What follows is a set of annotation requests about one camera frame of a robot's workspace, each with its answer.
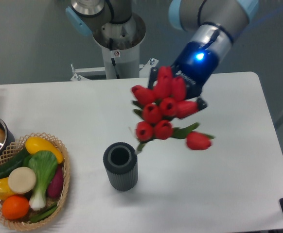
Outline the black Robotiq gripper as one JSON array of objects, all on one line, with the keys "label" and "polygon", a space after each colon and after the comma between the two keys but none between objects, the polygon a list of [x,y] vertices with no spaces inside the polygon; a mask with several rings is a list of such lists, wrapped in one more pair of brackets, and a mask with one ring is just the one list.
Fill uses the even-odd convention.
[{"label": "black Robotiq gripper", "polygon": [[[189,42],[171,65],[174,76],[180,76],[185,81],[185,99],[187,100],[201,95],[205,82],[217,66],[217,55],[202,48],[202,45],[198,42]],[[152,67],[149,74],[148,89],[153,89],[157,76],[158,68]],[[196,103],[198,111],[208,107],[208,104],[201,97],[196,99]]]}]

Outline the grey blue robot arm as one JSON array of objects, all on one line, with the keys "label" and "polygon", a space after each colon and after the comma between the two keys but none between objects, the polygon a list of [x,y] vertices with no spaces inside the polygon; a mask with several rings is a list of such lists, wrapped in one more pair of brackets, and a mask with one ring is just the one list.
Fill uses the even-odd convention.
[{"label": "grey blue robot arm", "polygon": [[[187,85],[186,99],[196,98],[199,109],[207,107],[202,88],[231,49],[259,7],[256,0],[174,0],[168,17],[171,25],[194,32],[172,63],[174,76]],[[108,79],[140,75],[140,44],[146,27],[132,11],[129,0],[73,0],[66,16],[82,35],[92,35],[101,47]]]}]

